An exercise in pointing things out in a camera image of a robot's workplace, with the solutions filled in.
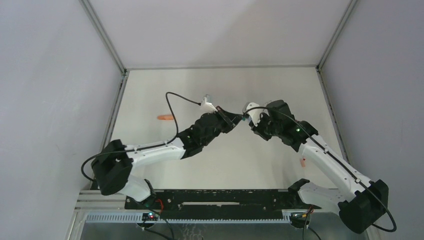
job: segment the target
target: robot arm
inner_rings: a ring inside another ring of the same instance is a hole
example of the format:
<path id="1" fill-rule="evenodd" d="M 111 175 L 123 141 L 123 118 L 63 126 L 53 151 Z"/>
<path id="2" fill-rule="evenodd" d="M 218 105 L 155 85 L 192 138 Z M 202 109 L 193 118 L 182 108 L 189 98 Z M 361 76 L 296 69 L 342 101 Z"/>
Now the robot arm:
<path id="1" fill-rule="evenodd" d="M 123 145 L 120 139 L 111 141 L 91 163 L 101 194 L 121 193 L 151 206 L 156 199 L 155 191 L 147 179 L 133 174 L 137 167 L 194 156 L 218 135 L 230 132 L 243 118 L 219 106 L 215 108 L 206 103 L 201 108 L 204 106 L 210 112 L 204 113 L 173 140 L 145 145 Z"/>
<path id="2" fill-rule="evenodd" d="M 387 206 L 389 188 L 382 180 L 372 182 L 348 164 L 308 122 L 296 121 L 283 100 L 273 101 L 263 108 L 258 106 L 251 102 L 245 107 L 252 131 L 266 141 L 273 136 L 280 138 L 312 161 L 338 188 L 327 189 L 301 179 L 289 191 L 298 195 L 302 202 L 339 215 L 343 223 L 358 234 L 386 213 L 381 203 Z"/>

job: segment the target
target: black cable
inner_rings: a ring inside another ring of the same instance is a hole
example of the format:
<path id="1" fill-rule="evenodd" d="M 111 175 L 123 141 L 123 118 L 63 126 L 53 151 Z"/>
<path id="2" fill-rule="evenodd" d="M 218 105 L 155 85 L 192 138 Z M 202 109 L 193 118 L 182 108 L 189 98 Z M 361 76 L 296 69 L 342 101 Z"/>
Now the black cable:
<path id="1" fill-rule="evenodd" d="M 178 129 L 178 122 L 177 122 L 177 119 L 176 119 L 176 117 L 175 117 L 174 111 L 172 110 L 172 107 L 171 107 L 170 101 L 169 101 L 169 99 L 168 99 L 168 94 L 175 95 L 175 96 L 180 97 L 180 98 L 182 98 L 182 99 L 184 99 L 184 100 L 186 100 L 186 101 L 188 101 L 188 102 L 190 102 L 190 103 L 193 103 L 193 104 L 196 104 L 196 105 L 199 105 L 199 106 L 201 105 L 201 103 L 200 103 L 200 102 L 193 101 L 193 100 L 190 100 L 190 99 L 188 99 L 188 98 L 186 98 L 186 97 L 183 97 L 183 96 L 181 96 L 181 95 L 179 95 L 179 94 L 177 94 L 177 93 L 171 92 L 171 91 L 168 91 L 167 93 L 165 93 L 166 103 L 168 104 L 168 107 L 169 107 L 169 110 L 170 110 L 170 112 L 171 112 L 171 114 L 172 114 L 172 117 L 173 117 L 173 120 L 174 120 L 174 123 L 175 123 L 175 128 L 176 128 L 176 134 L 175 134 L 175 136 L 174 136 L 173 138 L 171 138 L 171 140 L 170 140 L 170 141 L 168 141 L 168 142 L 164 142 L 164 143 L 160 143 L 160 144 L 156 144 L 156 145 L 152 145 L 152 146 L 140 147 L 140 148 L 137 148 L 136 150 L 135 150 L 135 149 L 129 149 L 129 150 L 122 150 L 122 151 L 110 151 L 110 152 L 101 152 L 101 153 L 98 153 L 98 154 L 96 154 L 96 155 L 91 156 L 89 159 L 85 160 L 85 161 L 82 163 L 82 165 L 81 165 L 81 173 L 82 173 L 82 175 L 83 175 L 86 179 L 88 179 L 88 180 L 90 180 L 90 181 L 94 182 L 94 179 L 93 179 L 93 178 L 91 178 L 91 177 L 89 177 L 89 176 L 88 176 L 88 175 L 84 172 L 84 167 L 85 167 L 85 165 L 86 165 L 86 164 L 87 164 L 90 160 L 95 159 L 95 158 L 97 158 L 97 157 L 100 157 L 100 156 L 103 156 L 103 155 L 108 155 L 108 154 L 130 153 L 130 152 L 135 152 L 135 151 L 141 151 L 141 150 L 146 150 L 146 149 L 152 149 L 152 148 L 162 147 L 162 146 L 165 146 L 166 144 L 170 144 L 170 143 L 172 143 L 172 142 L 173 142 L 173 141 L 177 138 L 177 135 L 178 135 L 179 129 Z"/>
<path id="2" fill-rule="evenodd" d="M 164 235 L 164 234 L 162 234 L 160 232 L 150 230 L 148 228 L 144 228 L 143 230 L 146 231 L 146 232 L 152 233 L 152 234 L 159 235 L 159 236 L 163 237 L 166 240 L 174 240 L 175 239 L 175 238 L 170 238 L 170 237 L 168 237 L 168 236 L 166 236 L 166 235 Z"/>
<path id="3" fill-rule="evenodd" d="M 159 235 L 159 236 L 163 237 L 163 238 L 164 238 L 164 239 L 166 239 L 166 240 L 175 240 L 174 238 L 170 238 L 170 237 L 168 237 L 168 236 L 166 236 L 166 235 L 164 235 L 164 234 L 162 234 L 162 233 L 160 233 L 160 232 L 153 231 L 153 230 L 150 230 L 149 228 L 146 228 L 146 227 L 144 226 L 144 225 L 145 225 L 145 223 L 146 223 L 146 220 L 144 220 L 144 221 L 143 221 L 143 223 L 142 223 L 141 225 L 139 225 L 138 223 L 137 223 L 137 225 L 138 225 L 138 226 L 140 226 L 140 227 L 143 229 L 143 231 L 147 231 L 147 232 L 149 232 L 149 233 Z"/>
<path id="4" fill-rule="evenodd" d="M 322 240 L 320 235 L 318 235 L 318 233 L 315 230 L 313 230 L 312 227 L 308 226 L 307 229 L 309 229 L 311 232 L 313 232 L 319 240 Z"/>
<path id="5" fill-rule="evenodd" d="M 157 212 L 157 211 L 155 211 L 155 210 L 153 210 L 153 209 L 148 208 L 148 210 L 149 210 L 149 211 L 151 211 L 151 212 L 153 212 L 153 213 L 155 213 L 155 214 L 156 214 L 156 215 L 158 215 L 159 217 L 161 216 L 161 214 L 160 214 L 159 212 Z M 160 217 L 160 219 L 164 220 L 164 221 L 165 221 L 165 223 L 166 223 L 166 225 L 168 225 L 168 228 L 169 228 L 169 230 L 171 231 L 172 238 L 174 239 L 174 238 L 175 238 L 175 236 L 174 236 L 174 230 L 173 230 L 173 228 L 172 228 L 171 224 L 168 222 L 168 220 L 166 220 L 166 219 L 165 219 L 165 218 L 163 218 L 163 217 Z"/>
<path id="6" fill-rule="evenodd" d="M 250 108 L 249 110 L 247 110 L 247 111 L 245 111 L 244 113 L 243 113 L 243 115 L 246 117 L 246 114 L 248 113 L 248 112 L 250 112 L 250 111 L 252 111 L 252 110 L 255 110 L 255 109 L 265 109 L 265 110 L 268 110 L 268 111 L 273 111 L 273 112 L 275 112 L 275 113 L 279 113 L 279 114 L 281 114 L 281 115 L 283 115 L 283 116 L 285 116 L 285 117 L 287 117 L 288 119 L 290 119 L 291 121 L 293 121 L 300 129 L 302 129 L 303 130 L 303 132 L 318 146 L 318 147 L 320 147 L 323 151 L 325 151 L 326 150 L 326 148 L 325 147 L 323 147 L 319 142 L 317 142 L 308 132 L 306 132 L 306 130 L 303 128 L 303 126 L 302 125 L 300 125 L 300 123 L 298 123 L 298 121 L 296 121 L 295 119 L 293 119 L 293 118 L 291 118 L 289 115 L 287 115 L 287 114 L 284 114 L 284 113 L 282 113 L 282 112 L 280 112 L 280 111 L 278 111 L 278 110 L 275 110 L 275 109 L 272 109 L 272 108 L 269 108 L 269 107 L 265 107 L 265 106 L 256 106 L 256 107 L 252 107 L 252 108 Z M 349 173 L 349 175 L 350 176 L 352 176 L 352 178 L 353 179 L 355 179 L 355 180 L 358 180 L 358 177 L 347 167 L 347 166 L 345 166 L 339 159 L 337 159 L 337 157 L 336 156 L 334 156 L 331 152 L 329 152 L 329 151 L 327 151 L 326 152 L 332 159 L 334 159 L 339 165 L 341 165 L 341 167 L 343 167 L 344 168 L 344 170 L 346 170 L 346 172 L 347 173 Z M 359 180 L 359 182 L 358 182 L 366 191 L 368 191 L 380 204 L 381 204 L 381 206 L 384 208 L 384 210 L 387 212 L 387 215 L 388 215 L 388 217 L 390 218 L 390 220 L 391 220 L 391 223 L 393 224 L 393 228 L 392 229 L 386 229 L 386 228 L 383 228 L 383 227 L 381 227 L 381 226 L 378 226 L 378 225 L 376 225 L 376 224 L 372 224 L 372 226 L 374 226 L 374 227 L 376 227 L 376 228 L 378 228 L 378 229 L 380 229 L 380 230 L 382 230 L 382 231 L 385 231 L 385 232 L 388 232 L 388 233 L 393 233 L 393 232 L 395 232 L 397 229 L 398 229 L 398 227 L 397 227 L 397 225 L 396 225 L 396 222 L 395 222 L 395 219 L 393 218 L 393 216 L 392 216 L 392 214 L 390 213 L 390 211 L 389 211 L 389 209 L 387 208 L 387 206 L 386 205 L 384 205 L 384 203 L 367 187 L 367 186 L 365 186 L 365 184 L 363 184 L 360 180 Z"/>
<path id="7" fill-rule="evenodd" d="M 302 230 L 302 239 L 303 240 L 305 240 L 305 229 L 306 229 L 306 225 L 307 225 L 307 223 L 308 223 L 308 217 L 309 217 L 309 215 L 312 213 L 312 210 L 313 210 L 314 208 L 311 206 L 310 208 L 309 208 L 309 210 L 307 211 L 307 213 L 306 213 L 306 217 L 305 217 L 305 224 L 303 225 L 303 230 Z"/>

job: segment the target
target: white table surface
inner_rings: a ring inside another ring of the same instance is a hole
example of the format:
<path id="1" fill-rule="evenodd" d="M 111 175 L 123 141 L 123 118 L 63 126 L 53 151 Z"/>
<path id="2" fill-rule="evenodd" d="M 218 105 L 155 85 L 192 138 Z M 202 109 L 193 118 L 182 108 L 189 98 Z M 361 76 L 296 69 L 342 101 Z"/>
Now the white table surface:
<path id="1" fill-rule="evenodd" d="M 171 138 L 175 125 L 157 120 L 170 114 L 165 93 L 171 91 L 200 102 L 205 94 L 224 110 L 241 113 L 247 102 L 260 105 L 282 99 L 297 120 L 312 124 L 339 154 L 340 146 L 316 73 L 312 67 L 212 68 L 132 70 L 124 90 L 112 140 L 147 144 Z M 203 112 L 169 96 L 180 131 Z M 301 178 L 326 188 L 334 184 L 310 161 L 279 138 L 269 141 L 253 134 L 242 121 L 228 134 L 215 138 L 203 151 L 182 160 L 137 169 L 155 189 L 286 189 Z"/>

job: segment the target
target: metal floor panel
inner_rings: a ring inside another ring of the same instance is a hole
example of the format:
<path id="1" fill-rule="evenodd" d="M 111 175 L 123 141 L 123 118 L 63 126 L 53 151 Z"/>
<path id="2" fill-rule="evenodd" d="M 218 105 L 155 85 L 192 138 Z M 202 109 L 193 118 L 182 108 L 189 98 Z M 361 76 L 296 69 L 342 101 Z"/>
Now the metal floor panel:
<path id="1" fill-rule="evenodd" d="M 172 223 L 175 239 L 178 240 L 301 240 L 302 229 L 296 229 L 287 223 L 226 223 L 226 224 L 176 224 Z M 347 229 L 340 219 L 332 213 L 314 213 L 310 226 L 325 240 L 366 240 L 365 234 L 356 234 Z M 150 228 L 156 232 L 171 236 L 166 224 L 158 223 Z M 81 240 L 163 240 L 142 229 L 135 223 L 90 223 L 86 222 Z M 305 239 L 315 240 L 309 230 Z"/>

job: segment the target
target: white backdrop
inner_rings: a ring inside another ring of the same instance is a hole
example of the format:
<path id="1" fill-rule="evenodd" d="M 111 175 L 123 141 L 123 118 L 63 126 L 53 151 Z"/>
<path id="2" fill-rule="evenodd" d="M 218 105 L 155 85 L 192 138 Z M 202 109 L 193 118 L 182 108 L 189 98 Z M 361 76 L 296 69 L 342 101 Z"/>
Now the white backdrop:
<path id="1" fill-rule="evenodd" d="M 62 240 L 121 74 L 78 1 L 2 0 L 0 33 L 0 239 Z"/>
<path id="2" fill-rule="evenodd" d="M 91 0 L 127 68 L 317 65 L 350 0 Z"/>

